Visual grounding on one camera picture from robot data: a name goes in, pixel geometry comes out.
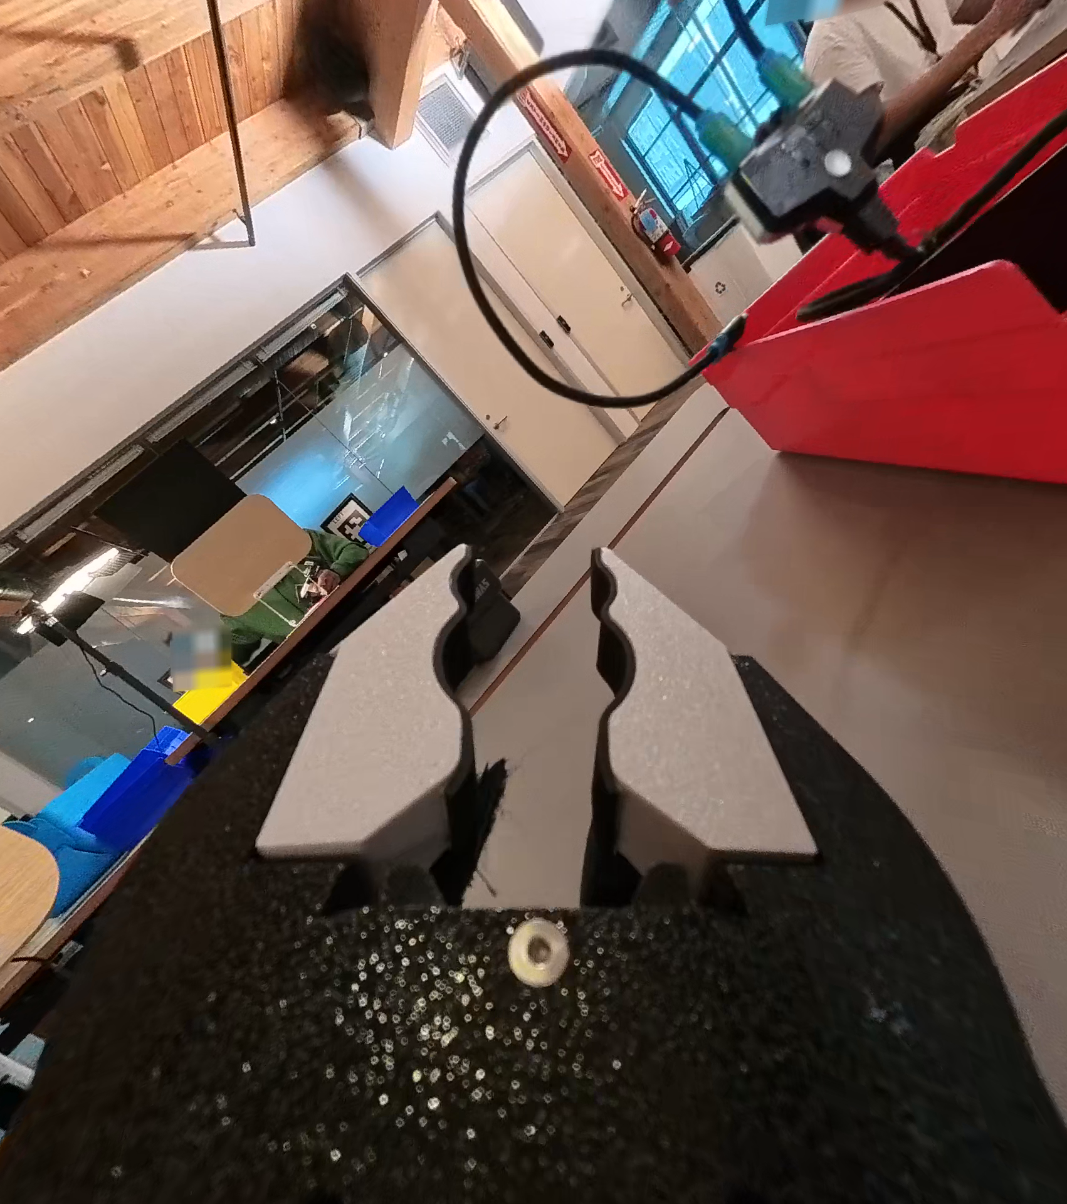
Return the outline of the light blue caddy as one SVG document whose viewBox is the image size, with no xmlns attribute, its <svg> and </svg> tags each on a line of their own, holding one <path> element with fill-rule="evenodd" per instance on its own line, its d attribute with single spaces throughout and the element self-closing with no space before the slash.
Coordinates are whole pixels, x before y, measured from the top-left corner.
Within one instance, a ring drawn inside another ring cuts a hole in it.
<svg viewBox="0 0 1067 1204">
<path fill-rule="evenodd" d="M 72 772 L 67 788 L 38 813 L 4 822 L 7 830 L 34 841 L 54 860 L 58 890 L 50 919 L 74 909 L 121 861 L 121 851 L 86 831 L 83 821 L 131 766 L 121 754 L 86 759 Z"/>
</svg>

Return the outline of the framed marker tag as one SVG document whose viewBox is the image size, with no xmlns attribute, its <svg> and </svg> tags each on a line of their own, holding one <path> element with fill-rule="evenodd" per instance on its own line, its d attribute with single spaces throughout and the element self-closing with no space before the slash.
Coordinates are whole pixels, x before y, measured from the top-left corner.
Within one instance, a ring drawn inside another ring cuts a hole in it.
<svg viewBox="0 0 1067 1204">
<path fill-rule="evenodd" d="M 328 535 L 338 535 L 351 544 L 373 551 L 376 544 L 369 535 L 363 535 L 363 530 L 369 526 L 373 516 L 374 510 L 355 493 L 350 492 L 325 517 L 320 525 L 320 530 Z"/>
</svg>

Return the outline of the black wall monitor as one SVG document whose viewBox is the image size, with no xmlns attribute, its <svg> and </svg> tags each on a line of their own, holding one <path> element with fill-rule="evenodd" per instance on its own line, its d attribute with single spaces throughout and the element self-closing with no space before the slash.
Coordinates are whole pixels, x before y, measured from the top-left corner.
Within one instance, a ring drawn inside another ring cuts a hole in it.
<svg viewBox="0 0 1067 1204">
<path fill-rule="evenodd" d="M 172 562 L 246 497 L 187 441 L 171 445 L 113 493 L 96 517 L 132 549 Z"/>
</svg>

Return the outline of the dark ceiling fixture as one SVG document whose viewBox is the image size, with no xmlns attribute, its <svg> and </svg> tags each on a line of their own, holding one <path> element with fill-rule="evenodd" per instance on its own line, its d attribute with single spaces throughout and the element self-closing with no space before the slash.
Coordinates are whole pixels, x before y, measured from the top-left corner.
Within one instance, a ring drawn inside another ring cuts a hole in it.
<svg viewBox="0 0 1067 1204">
<path fill-rule="evenodd" d="M 304 3 L 295 50 L 297 81 L 326 113 L 370 123 L 375 118 L 370 72 L 345 18 L 345 3 Z"/>
</svg>

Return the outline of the wooden board on clear stand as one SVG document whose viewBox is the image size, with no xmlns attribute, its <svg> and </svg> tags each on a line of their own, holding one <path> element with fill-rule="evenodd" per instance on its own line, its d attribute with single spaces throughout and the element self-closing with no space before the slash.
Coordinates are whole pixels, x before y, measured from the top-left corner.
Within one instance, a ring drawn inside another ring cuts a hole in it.
<svg viewBox="0 0 1067 1204">
<path fill-rule="evenodd" d="M 235 619 L 262 601 L 311 550 L 307 529 L 269 497 L 251 493 L 182 550 L 170 570 L 185 590 Z"/>
</svg>

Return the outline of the white door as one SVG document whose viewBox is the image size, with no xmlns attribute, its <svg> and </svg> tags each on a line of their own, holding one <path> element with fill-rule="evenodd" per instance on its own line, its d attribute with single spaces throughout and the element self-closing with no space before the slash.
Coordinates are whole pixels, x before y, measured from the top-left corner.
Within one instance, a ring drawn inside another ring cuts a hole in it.
<svg viewBox="0 0 1067 1204">
<path fill-rule="evenodd" d="M 641 396 L 682 373 L 676 344 L 627 288 L 534 150 L 473 189 L 467 205 L 613 396 Z"/>
<path fill-rule="evenodd" d="M 360 275 L 366 298 L 523 475 L 564 510 L 637 431 L 625 409 L 595 411 L 529 379 L 480 317 L 440 218 Z"/>
</svg>

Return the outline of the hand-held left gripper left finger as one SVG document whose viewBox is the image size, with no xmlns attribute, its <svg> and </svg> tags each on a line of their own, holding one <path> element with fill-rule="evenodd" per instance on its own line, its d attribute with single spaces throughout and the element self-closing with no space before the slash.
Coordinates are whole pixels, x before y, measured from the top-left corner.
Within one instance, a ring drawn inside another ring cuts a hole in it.
<svg viewBox="0 0 1067 1204">
<path fill-rule="evenodd" d="M 475 667 L 477 560 L 453 547 L 335 648 L 256 836 L 262 860 L 331 861 L 371 886 L 418 870 L 463 904 L 494 815 L 457 697 Z"/>
</svg>

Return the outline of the red fire extinguisher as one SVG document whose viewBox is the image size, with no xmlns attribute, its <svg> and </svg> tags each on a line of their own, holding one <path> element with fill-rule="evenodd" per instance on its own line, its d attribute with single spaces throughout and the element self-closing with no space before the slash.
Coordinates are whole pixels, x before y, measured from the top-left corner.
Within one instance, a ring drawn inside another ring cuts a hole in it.
<svg viewBox="0 0 1067 1204">
<path fill-rule="evenodd" d="M 659 210 L 647 201 L 645 191 L 637 196 L 632 205 L 631 226 L 633 234 L 660 261 L 665 264 L 676 261 L 681 244 Z"/>
</svg>

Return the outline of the black battery charger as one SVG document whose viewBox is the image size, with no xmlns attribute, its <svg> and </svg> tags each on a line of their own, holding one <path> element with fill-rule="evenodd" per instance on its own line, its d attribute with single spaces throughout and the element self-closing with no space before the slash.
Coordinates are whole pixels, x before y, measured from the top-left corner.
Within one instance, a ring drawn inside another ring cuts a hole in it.
<svg viewBox="0 0 1067 1204">
<path fill-rule="evenodd" d="M 458 580 L 465 604 L 465 650 L 470 667 L 493 662 L 521 624 L 521 611 L 492 567 L 475 557 Z"/>
</svg>

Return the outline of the studio lamp on stand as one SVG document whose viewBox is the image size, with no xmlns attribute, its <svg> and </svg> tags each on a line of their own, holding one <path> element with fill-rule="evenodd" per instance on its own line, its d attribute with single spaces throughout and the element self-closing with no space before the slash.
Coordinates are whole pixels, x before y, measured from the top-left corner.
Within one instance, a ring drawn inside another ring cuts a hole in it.
<svg viewBox="0 0 1067 1204">
<path fill-rule="evenodd" d="M 154 710 L 166 715 L 173 727 L 187 733 L 196 742 L 208 748 L 216 748 L 218 742 L 211 732 L 186 717 L 176 705 L 154 688 L 138 679 L 131 670 L 127 670 L 118 660 L 84 639 L 81 629 L 102 609 L 102 600 L 86 593 L 77 593 L 67 596 L 55 610 L 48 610 L 48 604 L 32 601 L 25 618 L 30 620 L 33 630 L 39 633 L 44 640 L 59 648 L 65 644 L 72 645 L 83 655 L 87 664 L 96 670 L 104 670 L 107 677 L 114 678 L 141 699 L 147 700 Z"/>
</svg>

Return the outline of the wooden post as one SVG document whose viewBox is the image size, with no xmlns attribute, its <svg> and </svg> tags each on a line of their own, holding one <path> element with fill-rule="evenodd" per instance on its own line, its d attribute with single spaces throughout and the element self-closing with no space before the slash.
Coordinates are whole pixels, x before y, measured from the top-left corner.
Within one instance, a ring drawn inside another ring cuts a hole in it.
<svg viewBox="0 0 1067 1204">
<path fill-rule="evenodd" d="M 487 76 L 497 86 L 538 62 L 537 55 L 516 19 L 498 2 L 445 2 L 440 7 L 450 22 L 465 36 Z M 686 270 L 676 261 L 659 260 L 632 230 L 631 194 L 626 204 L 617 204 L 588 161 L 588 155 L 602 149 L 580 117 L 554 75 L 528 86 L 554 117 L 556 126 L 571 146 L 571 160 L 559 162 L 538 140 L 563 176 L 566 184 L 595 220 L 602 235 L 632 273 L 643 293 L 672 329 L 690 354 L 697 354 L 721 328 Z"/>
</svg>

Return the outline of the dark blue plastic bin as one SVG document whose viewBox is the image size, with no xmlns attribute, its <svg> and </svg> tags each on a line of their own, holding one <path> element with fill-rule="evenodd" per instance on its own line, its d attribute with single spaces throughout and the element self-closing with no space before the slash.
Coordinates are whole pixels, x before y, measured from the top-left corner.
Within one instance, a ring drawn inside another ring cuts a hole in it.
<svg viewBox="0 0 1067 1204">
<path fill-rule="evenodd" d="M 141 845 L 195 778 L 187 761 L 170 761 L 188 738 L 181 729 L 158 731 L 81 818 L 78 828 L 121 853 Z"/>
</svg>

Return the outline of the red plastic bin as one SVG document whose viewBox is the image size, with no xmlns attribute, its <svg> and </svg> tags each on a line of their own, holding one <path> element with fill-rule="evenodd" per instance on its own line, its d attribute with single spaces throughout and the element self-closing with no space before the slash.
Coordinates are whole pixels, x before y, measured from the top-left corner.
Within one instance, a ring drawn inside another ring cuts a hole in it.
<svg viewBox="0 0 1067 1204">
<path fill-rule="evenodd" d="M 948 219 L 1067 111 L 1067 56 L 921 150 L 883 186 L 907 238 Z M 1067 310 L 993 261 L 811 324 L 798 309 L 883 273 L 829 235 L 749 312 L 706 381 L 775 452 L 1067 486 Z"/>
</svg>

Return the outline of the wall air vent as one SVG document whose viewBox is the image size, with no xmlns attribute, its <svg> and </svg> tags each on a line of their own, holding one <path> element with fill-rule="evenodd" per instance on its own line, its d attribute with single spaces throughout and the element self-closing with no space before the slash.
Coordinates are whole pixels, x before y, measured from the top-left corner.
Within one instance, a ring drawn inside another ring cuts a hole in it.
<svg viewBox="0 0 1067 1204">
<path fill-rule="evenodd" d="M 482 101 L 469 83 L 452 72 L 440 72 L 423 87 L 415 126 L 437 157 L 454 166 L 480 110 Z"/>
</svg>

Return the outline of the yellow plastic bin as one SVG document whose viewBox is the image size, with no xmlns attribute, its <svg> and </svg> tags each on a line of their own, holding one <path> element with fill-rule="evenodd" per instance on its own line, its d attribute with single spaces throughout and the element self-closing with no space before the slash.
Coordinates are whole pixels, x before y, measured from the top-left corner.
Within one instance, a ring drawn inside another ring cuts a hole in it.
<svg viewBox="0 0 1067 1204">
<path fill-rule="evenodd" d="M 197 670 L 192 688 L 185 690 L 172 705 L 196 725 L 205 727 L 246 683 L 247 674 L 237 664 Z"/>
</svg>

